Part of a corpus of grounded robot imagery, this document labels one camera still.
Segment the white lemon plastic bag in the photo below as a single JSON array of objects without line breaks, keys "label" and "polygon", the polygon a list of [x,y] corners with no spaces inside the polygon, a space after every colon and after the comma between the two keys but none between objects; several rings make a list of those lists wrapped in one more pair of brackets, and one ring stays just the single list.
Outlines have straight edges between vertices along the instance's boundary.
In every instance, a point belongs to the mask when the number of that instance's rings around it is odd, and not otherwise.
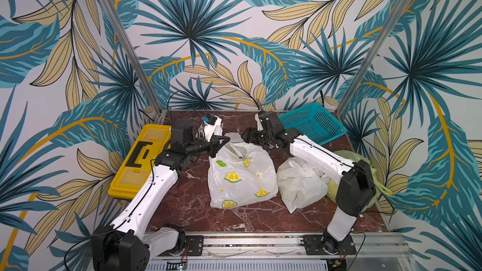
[{"label": "white lemon plastic bag", "polygon": [[325,197],[330,178],[301,158],[289,158],[277,169],[277,185],[282,201],[293,214]]}]

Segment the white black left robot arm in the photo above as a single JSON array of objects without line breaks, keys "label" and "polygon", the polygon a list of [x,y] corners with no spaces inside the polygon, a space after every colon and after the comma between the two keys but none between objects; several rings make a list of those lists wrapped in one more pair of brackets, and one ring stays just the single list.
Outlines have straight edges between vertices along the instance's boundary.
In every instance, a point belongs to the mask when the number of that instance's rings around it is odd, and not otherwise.
[{"label": "white black left robot arm", "polygon": [[109,225],[99,226],[91,236],[94,270],[145,270],[153,258],[167,253],[186,255],[188,244],[182,228],[167,225],[146,233],[149,221],[163,198],[187,169],[191,158],[207,153],[215,157],[228,143],[222,120],[207,114],[197,138],[192,122],[178,122],[154,159],[148,177],[136,196]]}]

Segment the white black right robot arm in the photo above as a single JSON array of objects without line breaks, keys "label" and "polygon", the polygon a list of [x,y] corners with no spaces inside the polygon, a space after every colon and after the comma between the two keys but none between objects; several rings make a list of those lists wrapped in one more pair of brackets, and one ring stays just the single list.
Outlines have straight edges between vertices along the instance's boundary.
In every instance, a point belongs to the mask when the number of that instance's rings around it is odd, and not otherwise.
[{"label": "white black right robot arm", "polygon": [[304,159],[318,168],[338,185],[336,212],[323,232],[325,252],[335,254],[348,240],[362,210],[376,195],[376,185],[370,164],[345,159],[312,141],[295,128],[286,129],[273,111],[256,114],[258,127],[250,127],[242,134],[246,143],[264,149],[285,149],[292,156]]}]

